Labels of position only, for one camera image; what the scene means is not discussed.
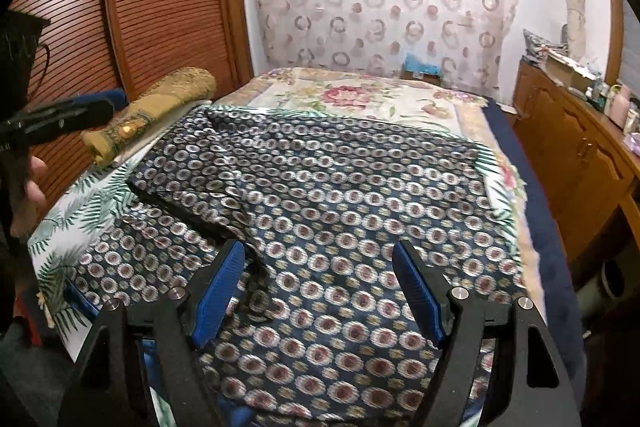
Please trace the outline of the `person's left hand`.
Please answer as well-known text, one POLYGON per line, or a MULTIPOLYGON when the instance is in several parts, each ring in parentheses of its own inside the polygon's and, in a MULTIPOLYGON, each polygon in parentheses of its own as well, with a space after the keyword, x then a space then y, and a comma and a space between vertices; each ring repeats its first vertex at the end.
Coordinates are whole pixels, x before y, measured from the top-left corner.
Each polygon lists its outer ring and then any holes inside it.
POLYGON ((13 210, 10 228, 11 236, 16 239, 28 235, 35 228, 38 212, 46 205, 46 195, 37 184, 40 176, 44 176, 46 172, 47 165, 44 161, 35 156, 29 157, 20 203, 13 210))

